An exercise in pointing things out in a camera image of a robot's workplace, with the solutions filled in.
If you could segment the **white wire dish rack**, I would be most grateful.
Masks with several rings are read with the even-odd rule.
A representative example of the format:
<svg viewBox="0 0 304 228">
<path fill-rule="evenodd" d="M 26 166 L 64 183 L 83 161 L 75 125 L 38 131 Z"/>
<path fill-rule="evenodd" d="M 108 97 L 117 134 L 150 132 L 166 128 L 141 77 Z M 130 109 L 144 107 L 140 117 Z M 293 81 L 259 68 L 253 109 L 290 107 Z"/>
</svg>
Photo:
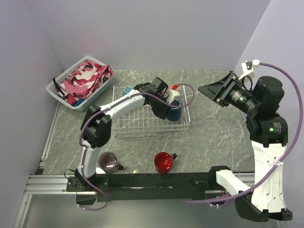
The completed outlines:
<svg viewBox="0 0 304 228">
<path fill-rule="evenodd" d="M 152 112 L 150 105 L 131 110 L 113 123 L 112 132 L 117 136 L 127 133 L 149 133 L 168 131 L 187 131 L 190 125 L 189 108 L 181 110 L 181 118 L 177 121 L 163 120 Z"/>
</svg>

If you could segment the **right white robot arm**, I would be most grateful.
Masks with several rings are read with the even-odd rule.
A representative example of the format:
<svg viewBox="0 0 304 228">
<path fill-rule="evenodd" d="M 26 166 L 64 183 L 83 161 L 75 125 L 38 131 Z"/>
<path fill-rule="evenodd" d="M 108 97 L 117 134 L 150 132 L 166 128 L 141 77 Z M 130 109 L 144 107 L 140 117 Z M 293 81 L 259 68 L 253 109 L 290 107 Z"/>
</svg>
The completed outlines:
<svg viewBox="0 0 304 228">
<path fill-rule="evenodd" d="M 231 196 L 248 190 L 246 195 L 235 198 L 237 213 L 243 219 L 254 222 L 292 220 L 293 214 L 284 201 L 283 163 L 279 161 L 288 143 L 287 122 L 277 113 L 284 96 L 283 84 L 274 77 L 262 76 L 255 87 L 248 90 L 230 72 L 220 81 L 200 86 L 198 91 L 222 107 L 232 105 L 246 114 L 246 127 L 254 150 L 255 183 L 275 169 L 261 185 L 250 190 L 230 169 L 215 166 L 209 171 L 209 186 L 213 189 L 222 186 Z"/>
</svg>

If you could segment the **purple grey mug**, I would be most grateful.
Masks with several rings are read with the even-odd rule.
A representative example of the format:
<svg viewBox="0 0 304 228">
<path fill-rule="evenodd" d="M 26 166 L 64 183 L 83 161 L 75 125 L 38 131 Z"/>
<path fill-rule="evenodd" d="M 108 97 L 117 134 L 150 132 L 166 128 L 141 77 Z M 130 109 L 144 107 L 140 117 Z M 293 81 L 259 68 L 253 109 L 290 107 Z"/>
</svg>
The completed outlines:
<svg viewBox="0 0 304 228">
<path fill-rule="evenodd" d="M 114 174 L 124 169 L 113 152 L 102 153 L 98 158 L 98 165 L 106 174 Z"/>
</svg>

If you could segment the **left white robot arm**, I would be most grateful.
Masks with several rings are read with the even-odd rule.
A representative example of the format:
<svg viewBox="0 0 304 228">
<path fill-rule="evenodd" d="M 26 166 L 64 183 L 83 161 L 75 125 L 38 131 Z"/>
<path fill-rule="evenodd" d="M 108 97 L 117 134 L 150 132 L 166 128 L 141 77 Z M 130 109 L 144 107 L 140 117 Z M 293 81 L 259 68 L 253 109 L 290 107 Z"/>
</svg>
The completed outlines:
<svg viewBox="0 0 304 228">
<path fill-rule="evenodd" d="M 81 126 L 79 139 L 83 152 L 80 164 L 75 170 L 79 187 L 85 191 L 94 187 L 98 149 L 107 144 L 111 138 L 113 122 L 144 105 L 149 105 L 158 118 L 166 119 L 169 105 L 178 95 L 179 92 L 156 77 L 151 83 L 134 86 L 126 95 L 109 104 L 89 107 Z"/>
</svg>

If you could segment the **red mug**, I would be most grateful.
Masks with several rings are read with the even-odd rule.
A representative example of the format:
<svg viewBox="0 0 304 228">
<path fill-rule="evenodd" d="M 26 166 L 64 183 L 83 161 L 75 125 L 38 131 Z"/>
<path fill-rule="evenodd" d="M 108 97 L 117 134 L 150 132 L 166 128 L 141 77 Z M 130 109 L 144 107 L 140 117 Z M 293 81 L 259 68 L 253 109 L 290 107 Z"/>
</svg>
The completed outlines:
<svg viewBox="0 0 304 228">
<path fill-rule="evenodd" d="M 169 154 L 166 152 L 160 152 L 154 157 L 154 165 L 159 174 L 166 174 L 173 165 L 174 159 L 177 158 L 177 154 Z"/>
</svg>

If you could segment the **dark blue mug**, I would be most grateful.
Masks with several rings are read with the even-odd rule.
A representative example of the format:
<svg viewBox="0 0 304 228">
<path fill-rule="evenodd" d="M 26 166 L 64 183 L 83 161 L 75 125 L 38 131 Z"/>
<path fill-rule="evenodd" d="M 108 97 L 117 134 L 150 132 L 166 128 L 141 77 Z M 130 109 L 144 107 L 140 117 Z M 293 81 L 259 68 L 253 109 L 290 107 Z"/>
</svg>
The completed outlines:
<svg viewBox="0 0 304 228">
<path fill-rule="evenodd" d="M 174 106 L 181 106 L 181 102 L 179 100 L 174 100 L 172 102 L 172 105 Z M 167 115 L 167 120 L 169 121 L 178 121 L 181 119 L 181 108 L 170 108 L 168 115 Z"/>
</svg>

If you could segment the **light blue floral mug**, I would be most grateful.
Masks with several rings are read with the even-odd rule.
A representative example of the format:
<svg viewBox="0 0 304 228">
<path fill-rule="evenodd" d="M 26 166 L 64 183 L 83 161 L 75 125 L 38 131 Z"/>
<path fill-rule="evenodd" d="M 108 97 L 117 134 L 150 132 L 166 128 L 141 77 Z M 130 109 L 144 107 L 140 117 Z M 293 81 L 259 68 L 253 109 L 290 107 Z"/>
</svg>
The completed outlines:
<svg viewBox="0 0 304 228">
<path fill-rule="evenodd" d="M 130 93 L 131 91 L 133 90 L 133 87 L 132 86 L 126 86 L 124 89 L 123 89 L 123 96 L 127 95 L 128 93 Z"/>
</svg>

